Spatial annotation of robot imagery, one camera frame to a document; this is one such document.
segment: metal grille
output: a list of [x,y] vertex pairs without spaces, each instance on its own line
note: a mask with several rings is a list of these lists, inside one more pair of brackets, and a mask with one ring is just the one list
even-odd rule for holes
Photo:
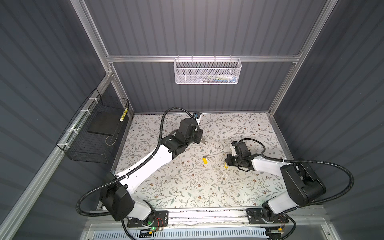
[[[135,239],[139,238],[140,230],[128,230]],[[145,239],[203,239],[203,238],[269,238],[264,228],[258,227],[226,227],[226,228],[199,228],[199,229],[164,229],[155,232],[152,237]],[[129,239],[124,231],[95,231],[94,240]]]
[[108,163],[114,160],[114,152],[119,147],[117,137],[124,121],[118,122],[113,136],[88,132],[92,120],[98,113],[113,113],[122,115],[128,106],[128,100],[106,95],[98,95],[87,110],[81,110],[82,117],[72,129],[66,143],[57,143],[65,154],[75,161]]
[[222,61],[216,59],[180,61],[175,58],[175,82],[177,84],[236,84],[241,70],[240,59]]

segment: aluminum rail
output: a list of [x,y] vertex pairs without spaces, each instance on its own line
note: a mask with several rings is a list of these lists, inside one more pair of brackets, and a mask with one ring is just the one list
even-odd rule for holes
[[109,63],[173,63],[177,61],[231,61],[241,59],[242,63],[275,63],[287,62],[297,63],[300,60],[299,55],[271,55],[271,56],[113,56],[106,57]]
[[[156,209],[167,210],[168,226],[166,228],[205,228],[205,227],[233,227],[246,226],[248,223],[247,208],[259,207],[207,207],[185,209]],[[327,212],[322,205],[312,205],[292,211],[289,215],[298,220],[298,225],[325,224],[329,222]],[[254,226],[267,227],[278,226],[261,222]],[[116,222],[110,215],[103,217],[88,217],[84,231],[89,230],[119,230],[121,223]]]

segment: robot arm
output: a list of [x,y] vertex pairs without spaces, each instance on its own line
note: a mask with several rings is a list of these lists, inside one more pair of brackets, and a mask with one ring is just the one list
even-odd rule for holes
[[189,144],[204,142],[204,139],[202,139],[203,130],[199,128],[201,114],[195,112],[194,117],[195,119],[185,118],[180,122],[178,130],[172,131],[168,136],[164,137],[156,155],[152,155],[153,151],[151,151],[130,168],[119,172],[115,176],[111,173],[106,176],[105,182],[122,177],[140,166],[152,155],[152,159],[134,173],[120,180],[116,185],[104,188],[101,191],[100,201],[116,221],[120,221],[125,217],[137,218],[146,223],[153,221],[156,213],[154,208],[147,201],[133,199],[131,195],[157,169],[183,153]]
[[265,222],[273,222],[283,211],[305,206],[326,191],[322,181],[307,163],[278,162],[266,159],[261,154],[251,155],[242,141],[233,141],[231,150],[232,154],[226,158],[228,166],[236,166],[246,172],[269,172],[284,180],[286,191],[263,203],[262,217]]

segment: floral patterned surface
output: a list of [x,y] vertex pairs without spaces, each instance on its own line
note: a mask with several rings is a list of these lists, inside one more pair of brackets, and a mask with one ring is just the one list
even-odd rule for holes
[[[168,115],[163,136],[179,127],[184,114]],[[118,163],[117,172],[132,166],[157,144],[161,115],[135,115]],[[285,189],[284,181],[266,172],[225,168],[230,143],[255,138],[266,146],[266,156],[285,155],[266,113],[203,114],[200,128],[206,145],[192,143],[184,153],[146,179],[134,197],[155,208],[261,206]],[[247,141],[251,153],[262,147]],[[203,156],[208,163],[203,163]]]

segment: white mesh basket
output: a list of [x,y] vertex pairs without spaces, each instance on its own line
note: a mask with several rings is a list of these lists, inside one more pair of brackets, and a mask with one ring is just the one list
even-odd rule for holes
[[241,61],[239,58],[175,58],[173,67],[177,84],[236,84]]

